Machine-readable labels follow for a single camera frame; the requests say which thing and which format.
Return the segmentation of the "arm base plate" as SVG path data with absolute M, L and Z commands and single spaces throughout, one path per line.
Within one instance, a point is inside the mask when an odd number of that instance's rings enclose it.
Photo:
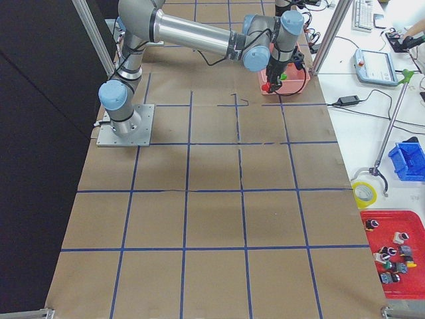
M 98 147 L 149 147 L 154 119 L 154 104 L 134 104 L 133 115 L 125 122 L 114 122 L 104 112 L 98 132 Z

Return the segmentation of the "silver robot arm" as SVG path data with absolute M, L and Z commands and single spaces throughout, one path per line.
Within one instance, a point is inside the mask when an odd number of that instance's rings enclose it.
M 114 75 L 101 85 L 98 95 L 110 117 L 110 128 L 119 138 L 141 130 L 144 116 L 131 103 L 141 79 L 141 60 L 148 44 L 165 41 L 208 52 L 223 60 L 240 60 L 250 72 L 265 71 L 263 92 L 279 94 L 284 71 L 301 60 L 298 37 L 304 18 L 291 4 L 276 5 L 273 17 L 247 15 L 242 32 L 224 30 L 163 12 L 163 1 L 120 1 L 118 13 L 126 28 L 122 57 Z
M 292 9 L 291 0 L 275 0 L 275 16 L 281 17 L 286 11 Z

